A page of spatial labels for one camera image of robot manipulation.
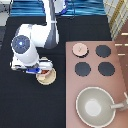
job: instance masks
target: small bowl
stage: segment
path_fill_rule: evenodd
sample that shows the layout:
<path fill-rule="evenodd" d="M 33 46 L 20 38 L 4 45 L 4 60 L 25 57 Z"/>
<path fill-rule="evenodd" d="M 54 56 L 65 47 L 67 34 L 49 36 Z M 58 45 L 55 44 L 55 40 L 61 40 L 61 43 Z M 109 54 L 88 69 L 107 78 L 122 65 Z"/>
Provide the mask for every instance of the small bowl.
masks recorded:
<path fill-rule="evenodd" d="M 88 87 L 82 90 L 76 99 L 76 111 L 80 119 L 93 128 L 108 126 L 115 117 L 113 98 L 99 87 Z"/>

